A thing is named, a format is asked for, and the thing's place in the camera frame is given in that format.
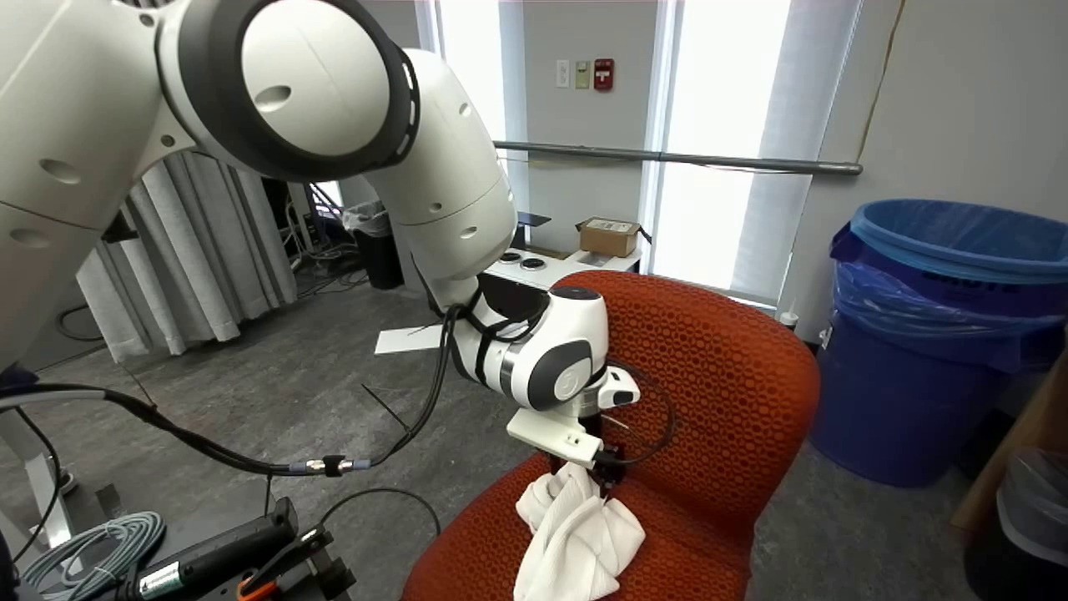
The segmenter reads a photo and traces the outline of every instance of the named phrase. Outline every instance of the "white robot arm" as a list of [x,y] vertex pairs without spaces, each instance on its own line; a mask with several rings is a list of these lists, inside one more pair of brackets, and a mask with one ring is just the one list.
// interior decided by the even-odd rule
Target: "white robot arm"
[[591,461],[581,416],[638,400],[605,363],[605,300],[552,293],[506,324],[479,275],[515,230],[493,144],[456,76],[358,0],[35,0],[0,9],[0,372],[47,320],[130,183],[200,146],[284,181],[367,174],[463,372],[529,411],[511,431]]

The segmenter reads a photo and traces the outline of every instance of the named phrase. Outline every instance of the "chair backrest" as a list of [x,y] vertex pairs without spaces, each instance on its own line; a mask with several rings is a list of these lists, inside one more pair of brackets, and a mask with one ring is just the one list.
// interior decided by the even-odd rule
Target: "chair backrest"
[[673,441],[629,478],[749,546],[819,404],[810,351],[704,288],[608,270],[574,275],[563,288],[605,293],[608,354],[644,391],[642,404],[615,411],[631,431],[608,427],[605,438],[642,456],[638,441],[664,431],[669,404],[679,419]]

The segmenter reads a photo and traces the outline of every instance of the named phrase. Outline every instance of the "cardboard box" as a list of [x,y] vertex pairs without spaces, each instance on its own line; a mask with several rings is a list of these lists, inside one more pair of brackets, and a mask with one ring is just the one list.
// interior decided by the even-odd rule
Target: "cardboard box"
[[578,246],[601,253],[601,259],[631,259],[638,244],[638,224],[631,222],[581,222],[578,224]]

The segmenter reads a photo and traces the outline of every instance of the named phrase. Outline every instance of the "floor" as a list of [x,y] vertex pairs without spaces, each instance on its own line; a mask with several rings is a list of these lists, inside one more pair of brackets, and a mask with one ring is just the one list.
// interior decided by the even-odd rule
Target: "floor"
[[[428,388],[433,354],[374,357],[378,331],[430,324],[423,299],[335,281],[296,307],[257,320],[237,344],[205,347],[173,360],[119,372],[105,351],[47,372],[148,394],[173,420],[257,459],[301,461],[309,456],[365,456],[391,446],[402,427],[365,388],[411,419]],[[35,419],[77,475],[77,505],[115,483],[119,510],[161,510],[166,548],[255,519],[264,481],[218,467],[166,433],[111,404],[36,408]],[[339,495],[394,483],[423,495],[441,519],[455,519],[481,487],[529,459],[505,438],[511,408],[446,377],[430,427],[394,461],[345,481],[278,481],[314,522]],[[20,467],[0,456],[0,510],[35,522]],[[964,481],[946,478],[928,491],[891,491],[821,461],[806,448],[757,524],[752,601],[964,601],[962,546],[949,528]],[[411,566],[430,540],[417,505],[365,500],[331,524],[339,557],[358,570],[353,599],[398,599]]]

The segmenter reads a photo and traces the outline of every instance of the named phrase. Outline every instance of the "fire alarm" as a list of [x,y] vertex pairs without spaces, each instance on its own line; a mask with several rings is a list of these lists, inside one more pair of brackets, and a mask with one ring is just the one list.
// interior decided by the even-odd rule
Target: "fire alarm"
[[599,58],[595,59],[595,92],[599,93],[611,93],[615,92],[615,59],[611,58]]

